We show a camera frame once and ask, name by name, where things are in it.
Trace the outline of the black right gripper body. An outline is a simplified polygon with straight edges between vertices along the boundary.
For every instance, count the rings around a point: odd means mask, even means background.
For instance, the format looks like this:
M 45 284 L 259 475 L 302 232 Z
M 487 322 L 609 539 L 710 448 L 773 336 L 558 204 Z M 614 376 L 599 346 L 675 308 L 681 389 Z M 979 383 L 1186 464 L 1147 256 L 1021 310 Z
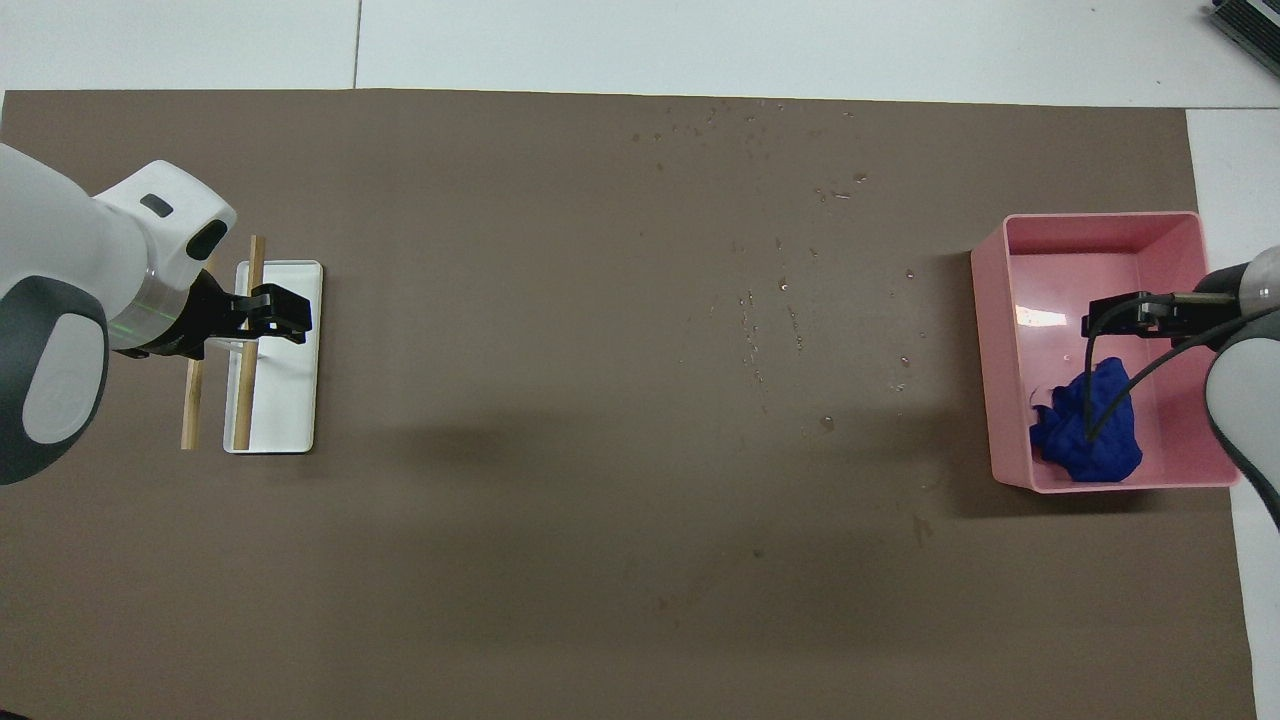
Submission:
M 1238 299 L 1247 266 L 1226 266 L 1204 275 L 1192 291 L 1174 292 L 1174 300 L 1155 311 L 1153 337 L 1172 347 L 1193 336 L 1242 316 Z

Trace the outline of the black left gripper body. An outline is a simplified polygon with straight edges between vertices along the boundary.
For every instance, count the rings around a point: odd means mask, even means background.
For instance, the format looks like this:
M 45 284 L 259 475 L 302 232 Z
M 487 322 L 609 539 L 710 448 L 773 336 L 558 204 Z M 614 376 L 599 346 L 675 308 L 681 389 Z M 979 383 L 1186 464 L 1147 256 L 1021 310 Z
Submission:
M 246 314 L 237 309 L 239 299 L 224 291 L 210 272 L 201 270 L 174 324 L 151 342 L 128 348 L 128 357 L 168 356 L 204 360 L 205 345 L 210 340 L 251 340 L 243 328 Z

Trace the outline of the blue cloth towel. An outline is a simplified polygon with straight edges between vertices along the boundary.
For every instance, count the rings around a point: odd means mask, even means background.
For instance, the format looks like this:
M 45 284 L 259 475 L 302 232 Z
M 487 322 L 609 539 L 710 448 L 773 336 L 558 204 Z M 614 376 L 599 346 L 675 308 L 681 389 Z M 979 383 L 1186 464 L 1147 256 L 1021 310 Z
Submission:
M 1052 388 L 1047 405 L 1033 406 L 1030 446 L 1074 482 L 1121 482 L 1144 460 L 1134 404 L 1125 391 L 1130 374 L 1120 357 L 1106 357 L 1093 366 L 1091 379 L 1087 389 L 1082 373 Z

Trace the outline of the pink plastic bin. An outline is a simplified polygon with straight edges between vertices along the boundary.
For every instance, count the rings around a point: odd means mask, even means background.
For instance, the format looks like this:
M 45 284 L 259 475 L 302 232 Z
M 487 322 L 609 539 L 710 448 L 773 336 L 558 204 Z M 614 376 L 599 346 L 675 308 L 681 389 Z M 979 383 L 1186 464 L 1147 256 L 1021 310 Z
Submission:
M 1189 291 L 1207 272 L 1193 211 L 1011 215 L 980 242 L 972 278 L 995 479 L 1041 495 L 1238 483 L 1204 410 L 1208 348 L 1175 357 L 1137 386 L 1143 461 L 1125 480 L 1074 482 L 1029 441 L 1036 407 L 1083 370 L 1082 318 L 1092 301 Z

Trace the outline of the white rectangular tray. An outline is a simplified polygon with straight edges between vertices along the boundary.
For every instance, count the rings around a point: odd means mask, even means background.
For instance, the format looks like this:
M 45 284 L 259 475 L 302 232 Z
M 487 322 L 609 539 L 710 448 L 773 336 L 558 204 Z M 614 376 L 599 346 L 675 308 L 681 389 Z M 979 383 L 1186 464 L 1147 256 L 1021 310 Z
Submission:
M 314 328 L 307 332 L 303 345 L 275 338 L 259 341 L 247 452 L 232 448 L 241 352 L 229 352 L 223 450 L 228 454 L 307 454 L 315 438 L 324 268 L 315 260 L 268 260 L 264 279 L 308 299 Z

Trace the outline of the dark grey ribbed device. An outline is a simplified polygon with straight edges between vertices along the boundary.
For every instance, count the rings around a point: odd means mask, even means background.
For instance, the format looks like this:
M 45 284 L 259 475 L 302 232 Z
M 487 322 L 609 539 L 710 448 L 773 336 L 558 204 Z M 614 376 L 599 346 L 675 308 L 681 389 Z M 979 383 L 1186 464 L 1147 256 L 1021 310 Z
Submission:
M 1280 73 L 1280 0 L 1211 0 L 1210 23 Z

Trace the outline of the brown table mat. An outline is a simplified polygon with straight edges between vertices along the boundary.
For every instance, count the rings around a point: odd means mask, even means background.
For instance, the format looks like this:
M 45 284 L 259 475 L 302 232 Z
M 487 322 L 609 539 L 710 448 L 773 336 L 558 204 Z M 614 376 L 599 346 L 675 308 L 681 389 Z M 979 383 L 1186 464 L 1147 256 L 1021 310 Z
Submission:
M 1179 110 L 9 92 L 99 192 L 165 159 L 325 269 L 312 452 L 221 451 L 225 355 L 114 357 L 0 488 L 38 720 L 1247 720 L 1225 489 L 989 470 L 970 251 L 1196 208 Z

